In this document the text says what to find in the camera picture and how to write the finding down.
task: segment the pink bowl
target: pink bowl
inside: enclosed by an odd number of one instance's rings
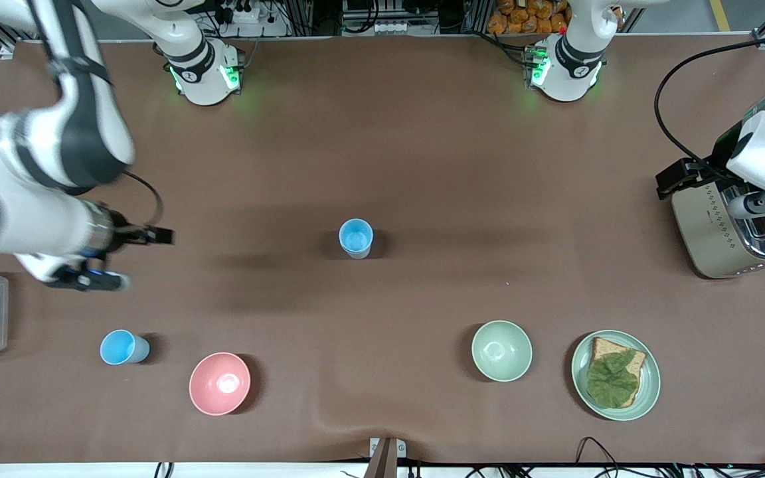
[[[211,354],[194,368],[188,391],[200,412],[213,416],[228,414],[250,392],[250,369],[235,354]]]

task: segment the table surface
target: table surface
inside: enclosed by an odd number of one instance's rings
[[[113,256],[127,293],[51,290],[0,255],[0,462],[351,459],[371,436],[434,462],[568,462],[583,436],[620,461],[765,461],[765,273],[693,274],[653,181],[680,157],[653,117],[659,80],[742,39],[620,37],[573,104],[527,91],[479,39],[261,42],[243,94],[213,107],[174,94],[147,43],[104,46],[133,172],[177,243]],[[0,62],[0,113],[54,102],[43,63],[33,45]],[[686,67],[663,113],[703,153],[763,95],[749,48]],[[153,206],[130,179],[91,197],[131,220]],[[355,216],[379,237],[369,260],[337,245]],[[512,383],[470,361],[495,319],[534,345]],[[104,365],[114,329],[146,334],[148,362]],[[640,420],[602,420],[574,392],[570,354],[599,329],[661,367]],[[254,378],[218,418],[187,390],[216,351]]]

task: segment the gray floor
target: gray floor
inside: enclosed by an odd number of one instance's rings
[[[732,31],[749,31],[765,21],[765,0],[719,0]],[[635,33],[705,33],[719,31],[711,0],[671,0],[652,7],[641,16]],[[148,39],[139,29],[121,19],[99,12],[85,2],[97,36],[103,40]]]

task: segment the sandwich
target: sandwich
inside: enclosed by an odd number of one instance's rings
[[[605,408],[628,408],[639,391],[645,353],[596,337],[586,370],[586,393]]]

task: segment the green bowl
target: green bowl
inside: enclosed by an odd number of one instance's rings
[[[483,324],[471,340],[471,357],[480,372],[497,382],[512,382],[527,372],[533,345],[521,327],[508,321]]]
[[[592,359],[592,342],[596,337],[610,340],[619,345],[643,351],[646,354],[643,368],[639,374],[639,391],[634,404],[628,408],[607,408],[598,405],[595,400],[589,397],[586,392],[586,370],[589,369],[589,361]],[[601,330],[590,333],[583,338],[577,348],[574,349],[574,356],[571,357],[571,379],[574,381],[574,387],[577,388],[577,394],[583,399],[589,408],[598,415],[626,422],[636,420],[644,414],[647,414],[659,397],[659,367],[657,361],[653,359],[653,354],[647,349],[639,339],[629,333],[619,332],[618,330]]]

